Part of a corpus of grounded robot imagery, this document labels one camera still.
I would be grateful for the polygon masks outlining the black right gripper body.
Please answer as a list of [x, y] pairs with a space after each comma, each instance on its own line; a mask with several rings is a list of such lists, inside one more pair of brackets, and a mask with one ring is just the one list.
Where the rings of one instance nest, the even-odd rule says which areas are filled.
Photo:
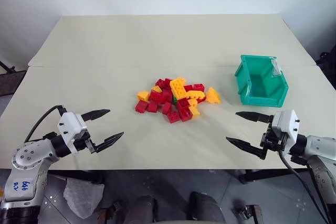
[[264, 150], [284, 151], [287, 144], [288, 134], [281, 131], [277, 127], [273, 127], [272, 123], [268, 124], [266, 132], [262, 135], [260, 147]]

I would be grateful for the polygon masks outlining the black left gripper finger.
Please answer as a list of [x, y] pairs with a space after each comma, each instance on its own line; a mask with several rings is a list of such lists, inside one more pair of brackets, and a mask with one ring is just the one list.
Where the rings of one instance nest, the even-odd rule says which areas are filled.
[[109, 147], [111, 147], [118, 139], [120, 139], [123, 136], [124, 132], [117, 133], [113, 136], [108, 137], [107, 139], [104, 140], [103, 143], [94, 146], [94, 151], [96, 153], [99, 153]]
[[109, 112], [110, 112], [109, 109], [93, 110], [93, 111], [82, 114], [81, 117], [82, 117], [84, 122], [93, 121], [93, 120], [96, 120], [96, 119], [104, 116], [105, 114], [107, 114]]

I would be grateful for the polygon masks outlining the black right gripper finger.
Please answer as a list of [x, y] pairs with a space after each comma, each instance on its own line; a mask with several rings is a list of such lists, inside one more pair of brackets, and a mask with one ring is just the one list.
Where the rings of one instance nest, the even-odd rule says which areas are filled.
[[236, 139], [236, 138], [232, 138], [232, 137], [226, 137], [226, 139], [233, 145], [235, 145], [237, 148], [239, 148], [240, 150], [253, 154], [257, 157], [259, 157], [260, 159], [265, 159], [266, 158], [266, 154], [267, 151], [262, 149], [262, 148], [257, 148], [252, 146], [250, 143], [240, 140], [240, 139]]
[[250, 112], [250, 111], [240, 111], [240, 112], [236, 112], [235, 114], [244, 119], [250, 120], [250, 121], [263, 122], [263, 123], [271, 123], [274, 118], [273, 115], [266, 115], [266, 114], [262, 114], [258, 112]]

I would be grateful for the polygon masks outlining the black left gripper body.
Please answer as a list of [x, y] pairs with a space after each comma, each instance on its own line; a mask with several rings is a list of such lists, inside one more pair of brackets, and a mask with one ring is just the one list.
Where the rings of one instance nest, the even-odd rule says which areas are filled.
[[95, 153], [96, 149], [94, 143], [91, 140], [91, 136], [88, 131], [85, 131], [81, 137], [74, 140], [74, 147], [79, 152], [87, 148], [90, 153]]

